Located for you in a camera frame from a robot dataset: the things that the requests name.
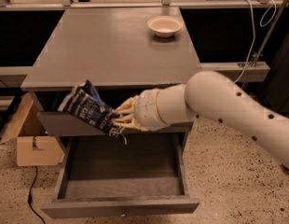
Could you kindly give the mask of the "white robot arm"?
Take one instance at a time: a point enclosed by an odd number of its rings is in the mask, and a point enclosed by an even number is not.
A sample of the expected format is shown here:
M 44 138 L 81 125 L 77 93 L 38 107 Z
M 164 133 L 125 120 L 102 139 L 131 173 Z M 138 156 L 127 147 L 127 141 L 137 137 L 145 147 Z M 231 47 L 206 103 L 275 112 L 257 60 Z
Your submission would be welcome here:
M 116 113 L 116 125 L 141 131 L 157 131 L 203 116 L 256 141 L 289 169 L 289 118 L 263 107 L 218 72 L 198 72 L 186 84 L 142 91 Z

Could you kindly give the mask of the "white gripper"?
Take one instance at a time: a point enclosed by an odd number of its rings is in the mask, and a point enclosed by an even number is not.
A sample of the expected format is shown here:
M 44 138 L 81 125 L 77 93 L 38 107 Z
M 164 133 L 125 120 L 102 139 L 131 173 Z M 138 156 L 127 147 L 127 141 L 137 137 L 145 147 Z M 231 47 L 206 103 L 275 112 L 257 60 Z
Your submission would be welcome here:
M 158 113 L 158 93 L 159 89 L 152 89 L 130 97 L 116 108 L 115 112 L 121 116 L 112 119 L 113 123 L 121 128 L 142 132 L 154 132 L 168 127 Z

